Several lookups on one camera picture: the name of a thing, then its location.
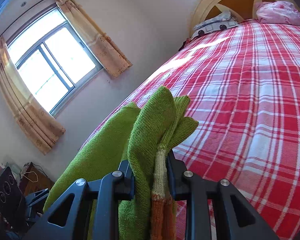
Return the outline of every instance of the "plaid bedsheet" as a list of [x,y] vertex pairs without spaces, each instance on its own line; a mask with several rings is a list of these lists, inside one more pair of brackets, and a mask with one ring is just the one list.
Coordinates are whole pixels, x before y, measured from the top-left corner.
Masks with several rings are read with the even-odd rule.
[[[188,95],[186,116],[199,121],[176,158],[203,178],[230,180],[281,239],[292,239],[300,229],[300,27],[252,20],[201,37],[115,111],[130,101],[142,107],[162,85]],[[180,202],[178,239],[185,219]]]

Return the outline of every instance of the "beige curtain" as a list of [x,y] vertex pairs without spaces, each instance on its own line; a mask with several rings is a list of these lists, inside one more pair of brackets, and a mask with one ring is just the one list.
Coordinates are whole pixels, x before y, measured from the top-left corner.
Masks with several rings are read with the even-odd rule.
[[15,121],[26,136],[45,155],[65,129],[51,116],[26,87],[0,37],[0,89]]
[[81,5],[74,0],[56,0],[56,3],[92,53],[112,76],[117,77],[132,66],[117,45],[87,15]]

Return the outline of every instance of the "white wall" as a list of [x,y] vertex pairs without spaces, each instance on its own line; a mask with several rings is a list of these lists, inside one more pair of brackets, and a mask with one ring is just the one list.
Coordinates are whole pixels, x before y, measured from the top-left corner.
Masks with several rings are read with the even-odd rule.
[[[15,162],[22,167],[24,163],[32,161],[41,165],[53,180],[64,171],[99,123],[172,56],[166,53],[164,40],[160,38],[157,29],[133,1],[77,1],[114,40],[133,66],[116,79],[106,71],[99,72],[75,96],[57,117],[67,131],[46,156],[36,149],[18,127],[0,92],[0,163]],[[0,24],[7,21],[7,15],[2,15],[5,20],[0,21]]]
[[199,0],[133,0],[176,52],[189,37],[191,13]]
[[[27,4],[21,8],[23,1]],[[0,34],[23,11],[39,0],[12,0],[0,16]],[[114,40],[133,66],[119,78],[101,71],[57,116],[67,129],[44,156],[18,127],[0,92],[0,163],[20,167],[32,161],[56,180],[100,122],[160,65],[173,56],[188,37],[188,23],[197,0],[76,0]],[[39,5],[25,18],[44,8]],[[24,22],[20,19],[5,38]]]

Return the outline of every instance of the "green sweater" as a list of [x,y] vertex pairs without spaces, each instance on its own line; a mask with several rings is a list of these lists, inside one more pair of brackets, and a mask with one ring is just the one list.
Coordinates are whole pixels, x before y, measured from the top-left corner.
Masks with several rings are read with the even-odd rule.
[[122,107],[59,177],[50,191],[44,211],[76,179],[101,179],[117,170],[121,160],[128,159],[135,176],[135,197],[119,205],[120,239],[149,239],[151,189],[158,146],[164,140],[169,148],[175,147],[196,129],[198,122],[183,116],[189,102],[188,96],[173,99],[166,87],[159,87],[142,109],[134,102]]

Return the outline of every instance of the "pink pillow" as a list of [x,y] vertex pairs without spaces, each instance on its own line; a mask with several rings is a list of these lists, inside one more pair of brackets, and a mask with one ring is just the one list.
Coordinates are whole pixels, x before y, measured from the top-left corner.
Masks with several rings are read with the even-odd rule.
[[300,12],[293,3],[263,2],[256,4],[257,17],[261,23],[290,24],[300,26]]

